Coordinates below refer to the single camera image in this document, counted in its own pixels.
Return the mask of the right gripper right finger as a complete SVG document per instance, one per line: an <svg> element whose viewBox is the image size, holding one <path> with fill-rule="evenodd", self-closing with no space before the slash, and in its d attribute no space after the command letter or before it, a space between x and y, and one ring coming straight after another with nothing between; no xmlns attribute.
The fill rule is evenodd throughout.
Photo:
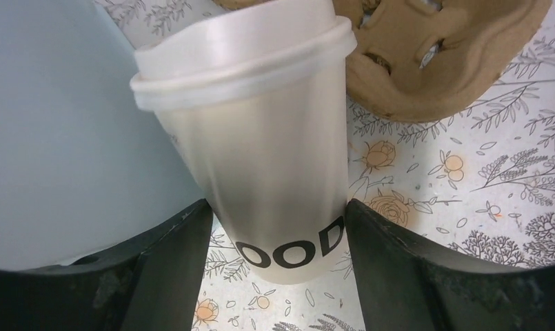
<svg viewBox="0 0 555 331"><path fill-rule="evenodd" d="M345 229L367 330L555 330L555 265L471 257L356 199Z"/></svg>

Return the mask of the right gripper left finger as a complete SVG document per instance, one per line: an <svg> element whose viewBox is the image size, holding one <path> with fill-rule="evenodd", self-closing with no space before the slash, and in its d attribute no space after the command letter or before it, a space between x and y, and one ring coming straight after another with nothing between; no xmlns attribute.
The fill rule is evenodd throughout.
<svg viewBox="0 0 555 331"><path fill-rule="evenodd" d="M191 330L212 218L201 199L70 265L0 270L0 330Z"/></svg>

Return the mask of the white plastic cup lid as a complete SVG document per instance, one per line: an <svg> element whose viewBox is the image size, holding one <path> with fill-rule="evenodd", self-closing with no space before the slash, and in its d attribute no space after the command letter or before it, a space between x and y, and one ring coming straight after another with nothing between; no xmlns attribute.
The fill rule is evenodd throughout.
<svg viewBox="0 0 555 331"><path fill-rule="evenodd" d="M351 21L331 1L268 1L137 49L130 87L145 111L207 106L343 64L356 46Z"/></svg>

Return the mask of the white paper coffee cup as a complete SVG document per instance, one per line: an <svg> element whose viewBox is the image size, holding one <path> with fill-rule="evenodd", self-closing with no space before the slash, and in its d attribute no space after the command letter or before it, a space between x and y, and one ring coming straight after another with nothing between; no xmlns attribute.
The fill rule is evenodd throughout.
<svg viewBox="0 0 555 331"><path fill-rule="evenodd" d="M255 274L297 284L336 263L346 243L344 63L157 119Z"/></svg>

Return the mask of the light blue paper bag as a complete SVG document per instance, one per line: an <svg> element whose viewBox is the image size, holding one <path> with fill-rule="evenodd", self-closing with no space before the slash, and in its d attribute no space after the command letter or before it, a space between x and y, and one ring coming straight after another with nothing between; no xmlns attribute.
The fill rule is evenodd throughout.
<svg viewBox="0 0 555 331"><path fill-rule="evenodd" d="M91 1L0 1L0 269L71 263L200 199Z"/></svg>

